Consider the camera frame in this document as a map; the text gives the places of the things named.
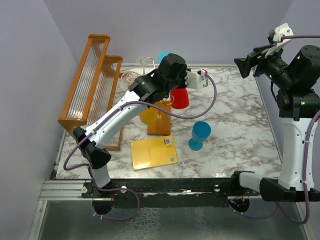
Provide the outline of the clear smooth wine glass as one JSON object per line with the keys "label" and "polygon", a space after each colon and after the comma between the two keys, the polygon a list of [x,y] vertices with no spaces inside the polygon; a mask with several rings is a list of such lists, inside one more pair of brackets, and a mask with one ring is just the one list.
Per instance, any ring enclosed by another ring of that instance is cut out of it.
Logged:
{"label": "clear smooth wine glass", "polygon": [[130,86],[131,84],[133,84],[136,80],[136,78],[140,77],[141,75],[135,71],[125,71],[122,75],[121,75],[121,81],[126,85],[126,86]]}

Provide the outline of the yellow plastic wine glass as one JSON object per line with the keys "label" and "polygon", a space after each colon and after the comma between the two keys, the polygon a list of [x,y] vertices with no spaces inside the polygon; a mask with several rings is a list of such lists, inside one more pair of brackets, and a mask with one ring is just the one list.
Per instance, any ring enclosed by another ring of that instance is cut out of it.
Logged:
{"label": "yellow plastic wine glass", "polygon": [[153,107],[147,108],[139,114],[139,118],[146,125],[153,124],[158,118],[158,110]]}

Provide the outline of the blue plastic wine glass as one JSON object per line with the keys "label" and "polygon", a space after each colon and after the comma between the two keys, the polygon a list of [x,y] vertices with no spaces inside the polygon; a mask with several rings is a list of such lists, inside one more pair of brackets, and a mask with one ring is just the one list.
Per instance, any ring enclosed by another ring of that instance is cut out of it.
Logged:
{"label": "blue plastic wine glass", "polygon": [[203,142],[207,140],[210,134],[210,125],[205,121],[197,121],[192,127],[191,139],[188,141],[189,148],[193,151],[201,150]]}
{"label": "blue plastic wine glass", "polygon": [[157,56],[158,63],[160,64],[161,61],[163,60],[163,58],[166,57],[167,55],[171,54],[171,53],[172,53],[171,51],[163,51],[163,52],[159,53],[158,56]]}

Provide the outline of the red plastic wine glass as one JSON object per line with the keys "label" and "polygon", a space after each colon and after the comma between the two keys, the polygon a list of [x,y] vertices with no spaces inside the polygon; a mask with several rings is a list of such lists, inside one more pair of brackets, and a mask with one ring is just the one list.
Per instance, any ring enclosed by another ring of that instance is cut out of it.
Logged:
{"label": "red plastic wine glass", "polygon": [[189,106],[189,94],[186,88],[176,88],[170,95],[173,100],[172,108],[181,110]]}

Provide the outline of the blue plastic wine glass front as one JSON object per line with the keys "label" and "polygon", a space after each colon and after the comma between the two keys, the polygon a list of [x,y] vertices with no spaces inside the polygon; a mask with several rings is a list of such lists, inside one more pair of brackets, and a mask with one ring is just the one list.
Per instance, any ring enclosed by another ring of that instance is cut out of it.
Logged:
{"label": "blue plastic wine glass front", "polygon": [[210,125],[205,121],[197,121],[192,127],[191,139],[188,141],[189,148],[193,151],[201,150],[203,142],[207,140],[210,134]]}

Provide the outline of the clear ribbed wine glass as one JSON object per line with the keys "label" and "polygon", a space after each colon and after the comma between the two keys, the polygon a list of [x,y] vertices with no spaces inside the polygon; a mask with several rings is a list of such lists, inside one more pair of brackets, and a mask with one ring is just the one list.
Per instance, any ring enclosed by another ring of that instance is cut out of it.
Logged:
{"label": "clear ribbed wine glass", "polygon": [[151,56],[140,56],[136,59],[136,64],[142,67],[142,74],[146,75],[146,68],[151,65],[153,69],[155,66],[155,60]]}

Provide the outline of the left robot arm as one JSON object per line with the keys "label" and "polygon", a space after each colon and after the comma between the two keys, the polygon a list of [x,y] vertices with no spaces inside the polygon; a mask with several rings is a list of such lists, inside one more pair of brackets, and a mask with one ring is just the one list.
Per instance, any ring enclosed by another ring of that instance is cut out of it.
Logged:
{"label": "left robot arm", "polygon": [[99,120],[86,129],[73,131],[82,155],[89,162],[89,170],[95,183],[93,191],[106,197],[111,190],[108,162],[111,155],[106,146],[113,136],[131,119],[145,111],[150,104],[162,100],[174,89],[185,87],[186,61],[175,53],[165,56],[158,68],[137,77],[120,101]]}

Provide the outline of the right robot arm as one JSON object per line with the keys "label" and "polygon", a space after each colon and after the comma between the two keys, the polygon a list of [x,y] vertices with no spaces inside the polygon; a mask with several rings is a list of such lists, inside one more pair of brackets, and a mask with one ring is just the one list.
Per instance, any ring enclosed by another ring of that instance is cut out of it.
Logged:
{"label": "right robot arm", "polygon": [[320,78],[320,48],[303,46],[290,64],[283,50],[267,55],[269,45],[256,47],[245,58],[235,58],[241,77],[265,75],[279,90],[276,103],[283,127],[283,153],[279,177],[240,171],[229,189],[240,196],[247,189],[260,193],[266,202],[318,202],[312,174],[313,138],[320,113],[320,97],[313,86]]}

